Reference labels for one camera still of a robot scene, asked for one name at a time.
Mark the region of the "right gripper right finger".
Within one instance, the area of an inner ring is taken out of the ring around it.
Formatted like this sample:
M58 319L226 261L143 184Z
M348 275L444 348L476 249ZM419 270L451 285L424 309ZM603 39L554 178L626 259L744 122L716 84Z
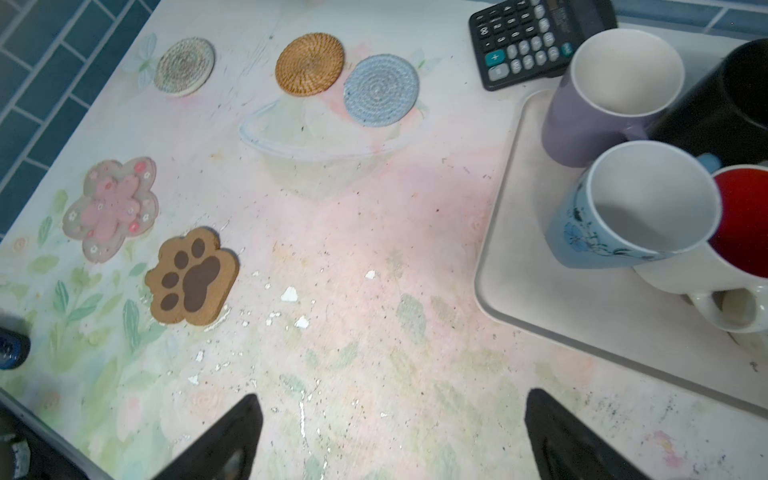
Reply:
M529 391L525 425L542 479L645 479L548 392Z

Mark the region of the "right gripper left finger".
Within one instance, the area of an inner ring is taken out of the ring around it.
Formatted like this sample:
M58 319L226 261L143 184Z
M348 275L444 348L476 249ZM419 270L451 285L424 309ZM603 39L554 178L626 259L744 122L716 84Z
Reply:
M249 479L263 421L257 395L245 395L155 479Z

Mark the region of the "brown paw print coaster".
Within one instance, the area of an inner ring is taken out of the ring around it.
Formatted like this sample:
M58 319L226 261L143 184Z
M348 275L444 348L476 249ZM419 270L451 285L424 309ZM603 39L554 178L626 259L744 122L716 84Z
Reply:
M157 266L145 275L153 296L150 311L161 324L213 323L239 273L233 251L223 249L218 234L199 227L165 241Z

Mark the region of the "pink flower coaster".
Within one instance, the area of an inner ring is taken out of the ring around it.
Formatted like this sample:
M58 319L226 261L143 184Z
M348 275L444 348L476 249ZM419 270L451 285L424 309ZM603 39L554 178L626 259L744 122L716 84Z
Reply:
M64 234L82 243L85 258L105 263L117 254L128 238L149 230L159 213L152 186L156 163L137 157L123 164L105 160L91 167L83 182L83 194L63 217Z

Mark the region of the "pale woven round coaster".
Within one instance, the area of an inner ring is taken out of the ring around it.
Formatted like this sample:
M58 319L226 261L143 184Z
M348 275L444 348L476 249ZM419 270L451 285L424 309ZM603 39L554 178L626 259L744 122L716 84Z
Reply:
M189 95L206 83L215 59L215 49L208 40L200 37L182 39L160 58L154 85L166 95Z

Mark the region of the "blue woven round coaster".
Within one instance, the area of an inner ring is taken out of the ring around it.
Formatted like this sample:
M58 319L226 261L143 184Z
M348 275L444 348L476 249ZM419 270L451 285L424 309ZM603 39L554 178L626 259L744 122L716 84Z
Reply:
M344 83L343 100L349 116L364 127L392 125L414 107L420 89L416 69L402 57L370 56Z

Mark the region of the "tan rattan round coaster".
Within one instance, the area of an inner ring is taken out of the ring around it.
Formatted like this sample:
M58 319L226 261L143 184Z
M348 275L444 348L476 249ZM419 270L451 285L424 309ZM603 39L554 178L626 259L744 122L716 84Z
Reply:
M328 90L344 67L341 42L327 33L310 33L293 40L275 65L278 86L286 93L307 97Z

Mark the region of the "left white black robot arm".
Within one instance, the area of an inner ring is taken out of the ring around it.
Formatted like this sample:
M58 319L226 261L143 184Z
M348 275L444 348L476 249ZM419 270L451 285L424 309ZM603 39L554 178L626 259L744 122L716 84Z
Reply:
M1 390L2 479L104 479L104 472Z

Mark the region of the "beige rectangular tray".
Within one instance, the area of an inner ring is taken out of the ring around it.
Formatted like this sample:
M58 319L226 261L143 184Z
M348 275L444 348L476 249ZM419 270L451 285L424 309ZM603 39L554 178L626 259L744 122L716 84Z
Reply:
M767 365L710 325L684 297L630 269L575 270L551 253L545 229L579 171L544 152L551 90L522 100L475 275L491 318L758 416Z

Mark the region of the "white mug red inside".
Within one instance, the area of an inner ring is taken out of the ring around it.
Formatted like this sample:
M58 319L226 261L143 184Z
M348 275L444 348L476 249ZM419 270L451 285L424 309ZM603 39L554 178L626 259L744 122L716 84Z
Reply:
M767 329L767 168L718 170L723 214L701 246L635 268L651 286L685 295L715 327L738 334Z

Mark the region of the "light blue floral mug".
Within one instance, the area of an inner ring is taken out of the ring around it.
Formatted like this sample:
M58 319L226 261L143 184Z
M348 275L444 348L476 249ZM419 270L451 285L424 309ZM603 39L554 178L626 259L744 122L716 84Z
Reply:
M714 155L630 141L604 152L565 195L545 230L571 269L634 267L693 250L722 218Z

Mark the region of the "lilac mug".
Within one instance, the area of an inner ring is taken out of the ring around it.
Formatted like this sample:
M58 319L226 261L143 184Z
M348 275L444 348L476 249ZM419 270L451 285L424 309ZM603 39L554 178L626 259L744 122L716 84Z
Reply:
M585 168L613 146L646 140L684 81L683 60L665 40L626 28L600 32L576 50L554 93L544 150L561 165Z

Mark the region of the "black mug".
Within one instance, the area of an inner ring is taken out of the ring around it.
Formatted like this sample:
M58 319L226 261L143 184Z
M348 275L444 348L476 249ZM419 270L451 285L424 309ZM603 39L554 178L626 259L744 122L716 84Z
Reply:
M767 40L733 50L649 130L649 138L712 154L724 166L767 160Z

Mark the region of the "black desk calculator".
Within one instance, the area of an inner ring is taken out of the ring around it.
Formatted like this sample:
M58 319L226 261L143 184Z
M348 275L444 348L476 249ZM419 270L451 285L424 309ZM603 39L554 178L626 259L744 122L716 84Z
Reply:
M468 19L487 91L559 77L588 38L617 27L609 0L509 0Z

